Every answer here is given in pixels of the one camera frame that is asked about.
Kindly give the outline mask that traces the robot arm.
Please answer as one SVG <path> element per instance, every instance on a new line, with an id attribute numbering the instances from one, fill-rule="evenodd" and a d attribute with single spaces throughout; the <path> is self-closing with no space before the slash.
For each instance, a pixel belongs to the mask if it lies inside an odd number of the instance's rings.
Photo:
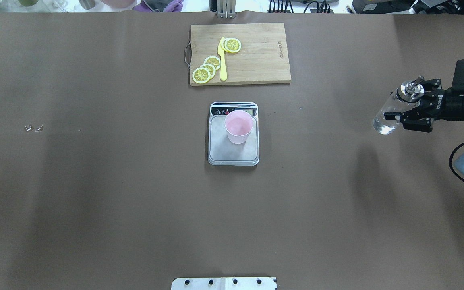
<path id="1" fill-rule="evenodd" d="M 437 122 L 464 123 L 464 85 L 443 89 L 439 79 L 405 81 L 390 97 L 373 121 L 381 134 L 402 127 L 408 131 L 431 132 Z M 448 167 L 464 183 L 464 141 L 449 153 Z"/>

